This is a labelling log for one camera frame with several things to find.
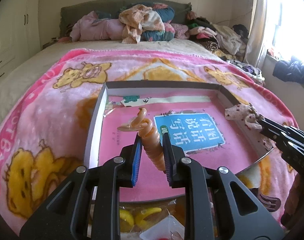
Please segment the drawer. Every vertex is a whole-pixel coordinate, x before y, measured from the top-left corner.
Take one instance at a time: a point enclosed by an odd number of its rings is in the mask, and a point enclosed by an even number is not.
[[[5,51],[0,55],[0,68],[5,66],[8,62],[13,60],[15,58],[15,55],[13,54],[13,51],[11,49]]]
[[[0,68],[0,82],[15,69],[15,60],[10,60]]]

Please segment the white cabinet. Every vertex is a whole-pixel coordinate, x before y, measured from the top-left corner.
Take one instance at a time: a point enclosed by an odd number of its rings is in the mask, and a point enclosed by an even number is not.
[[[0,80],[40,51],[38,1],[0,2]]]

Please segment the white bed sheet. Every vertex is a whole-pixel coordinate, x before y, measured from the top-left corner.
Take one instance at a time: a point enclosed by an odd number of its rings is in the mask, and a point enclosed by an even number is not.
[[[39,77],[41,77],[64,54],[71,49],[77,48],[95,50],[157,50],[198,55],[205,58],[221,60],[204,47],[189,40],[173,39],[169,42],[154,41],[140,42],[138,44],[121,44],[121,41],[89,41],[54,44],[21,64],[0,83],[0,124],[19,98]]]

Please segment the white curtain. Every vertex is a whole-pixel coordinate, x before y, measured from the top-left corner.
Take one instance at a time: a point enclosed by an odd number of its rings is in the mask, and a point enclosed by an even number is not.
[[[254,19],[244,56],[244,62],[262,68],[267,49],[272,44],[275,22],[278,21],[277,0],[256,0]]]

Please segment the yellow plastic item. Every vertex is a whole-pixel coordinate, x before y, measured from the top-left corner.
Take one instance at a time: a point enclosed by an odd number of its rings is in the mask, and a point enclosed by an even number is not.
[[[134,218],[130,211],[120,209],[120,231],[129,232],[134,226]]]
[[[142,230],[147,230],[152,227],[154,224],[152,221],[145,220],[146,217],[152,214],[160,213],[162,208],[147,208],[142,210],[138,215],[135,217],[135,224],[139,226]]]

